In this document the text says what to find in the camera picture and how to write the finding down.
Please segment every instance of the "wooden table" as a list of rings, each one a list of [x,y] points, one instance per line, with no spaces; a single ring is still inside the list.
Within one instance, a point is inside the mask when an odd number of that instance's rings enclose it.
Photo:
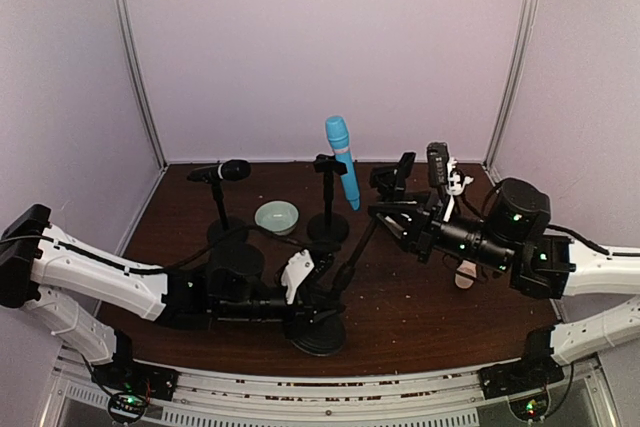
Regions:
[[[126,256],[167,265],[205,245],[205,232],[217,217],[208,186],[185,180],[192,165],[171,166],[147,208]],[[368,186],[371,165],[357,164],[362,209],[353,212],[336,183],[335,210],[351,226],[338,254],[345,260],[369,218],[366,207],[376,192]],[[468,197],[481,204],[490,183],[478,165],[462,166],[476,178]],[[427,188],[425,164],[414,167],[409,190]],[[226,183],[230,214],[251,222],[263,203],[283,199],[300,211],[294,233],[305,238],[306,223],[322,211],[322,175],[309,163],[254,164],[251,177]],[[252,233],[250,242],[266,258],[264,279],[294,251]],[[548,301],[524,297],[508,287],[508,278],[491,279],[467,291],[453,283],[453,273],[434,253],[427,264],[402,252],[382,229],[364,252],[356,277],[344,297],[347,345],[335,356],[311,357],[286,341],[279,324],[214,322],[209,331],[159,327],[111,305],[100,318],[134,341],[137,358],[195,369],[259,375],[341,376],[431,371],[518,357],[529,331],[555,322]]]

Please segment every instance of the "black microphone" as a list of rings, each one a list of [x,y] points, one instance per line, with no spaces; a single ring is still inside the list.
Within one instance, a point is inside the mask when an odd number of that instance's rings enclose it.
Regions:
[[[220,164],[210,165],[192,170],[187,176],[191,182],[206,182],[211,184],[221,180],[246,179],[251,174],[251,164],[246,160],[232,159]]]

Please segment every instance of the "light green bowl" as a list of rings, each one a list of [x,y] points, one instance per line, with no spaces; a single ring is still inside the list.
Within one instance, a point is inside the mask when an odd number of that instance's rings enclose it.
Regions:
[[[255,221],[277,235],[289,235],[298,223],[298,209],[289,202],[274,200],[256,210]]]

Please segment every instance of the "microphone head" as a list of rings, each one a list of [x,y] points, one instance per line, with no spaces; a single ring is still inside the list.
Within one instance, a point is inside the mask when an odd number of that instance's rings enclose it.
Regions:
[[[246,160],[232,159],[220,166],[220,178],[235,182],[251,175],[251,164]]]

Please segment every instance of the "white wall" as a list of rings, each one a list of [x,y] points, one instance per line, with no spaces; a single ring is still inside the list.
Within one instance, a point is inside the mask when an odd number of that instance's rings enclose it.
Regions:
[[[112,0],[0,0],[0,231],[35,202],[113,251],[155,168]],[[0,423],[32,425],[59,343],[0,309]]]
[[[551,197],[555,223],[640,246],[640,0],[540,0],[496,168]],[[622,299],[567,300],[572,318]],[[640,342],[602,354],[637,426]]]
[[[344,115],[360,159],[446,139],[482,159],[521,0],[128,0],[171,161],[311,159]]]

